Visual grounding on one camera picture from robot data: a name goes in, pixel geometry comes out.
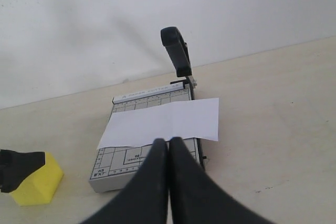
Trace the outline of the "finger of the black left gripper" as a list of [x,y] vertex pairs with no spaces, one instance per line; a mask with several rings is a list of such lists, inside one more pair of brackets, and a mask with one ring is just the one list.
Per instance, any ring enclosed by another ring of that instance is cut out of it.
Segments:
[[13,192],[24,179],[44,165],[44,152],[22,153],[1,149],[1,192]]

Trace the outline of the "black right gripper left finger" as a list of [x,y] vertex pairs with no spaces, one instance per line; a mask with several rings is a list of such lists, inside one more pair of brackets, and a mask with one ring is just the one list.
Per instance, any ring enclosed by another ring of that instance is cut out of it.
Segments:
[[165,141],[156,139],[126,187],[83,223],[166,223],[167,154]]

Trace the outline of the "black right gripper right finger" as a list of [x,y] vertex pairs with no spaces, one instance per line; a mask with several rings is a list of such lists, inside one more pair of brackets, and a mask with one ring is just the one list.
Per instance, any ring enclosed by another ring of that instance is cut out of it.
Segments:
[[174,223],[271,223],[223,191],[179,137],[169,142],[169,167]]

